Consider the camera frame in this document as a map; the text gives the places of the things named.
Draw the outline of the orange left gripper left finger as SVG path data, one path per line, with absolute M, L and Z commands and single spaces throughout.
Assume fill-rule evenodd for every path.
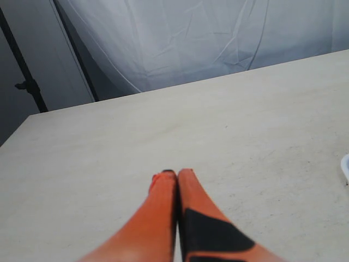
M 177 223 L 177 176 L 152 177 L 148 196 L 134 215 L 80 261 L 173 261 Z

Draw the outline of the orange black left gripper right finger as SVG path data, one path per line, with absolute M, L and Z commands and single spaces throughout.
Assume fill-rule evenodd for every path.
M 192 169 L 178 173 L 183 261 L 284 261 L 240 231 L 216 206 Z

